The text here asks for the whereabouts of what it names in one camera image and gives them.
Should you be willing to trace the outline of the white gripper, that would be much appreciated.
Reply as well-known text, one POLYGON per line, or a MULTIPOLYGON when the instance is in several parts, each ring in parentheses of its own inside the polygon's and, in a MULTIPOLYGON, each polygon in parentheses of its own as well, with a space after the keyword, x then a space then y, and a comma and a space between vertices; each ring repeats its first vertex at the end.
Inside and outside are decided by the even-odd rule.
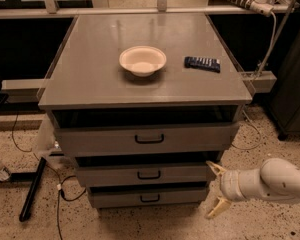
POLYGON ((212 161, 207 161, 206 164, 217 177, 221 177, 220 190, 227 198, 226 199, 225 197, 221 196, 217 197, 214 207, 206 215, 207 219, 213 219, 229 209, 231 206, 231 201, 239 202, 246 200, 246 197, 241 190, 241 184, 244 182, 246 173, 240 170, 226 171, 224 167, 212 161))

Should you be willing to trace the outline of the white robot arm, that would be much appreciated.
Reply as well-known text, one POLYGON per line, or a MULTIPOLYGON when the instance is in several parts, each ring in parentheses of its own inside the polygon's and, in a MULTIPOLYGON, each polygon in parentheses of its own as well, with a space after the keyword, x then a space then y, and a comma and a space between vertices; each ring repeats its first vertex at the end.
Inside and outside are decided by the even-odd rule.
POLYGON ((220 178, 222 196, 207 214, 212 219, 233 202, 259 199, 268 202, 300 202, 300 169, 280 158, 264 161, 260 168, 250 170, 228 170, 207 161, 212 172, 220 178))

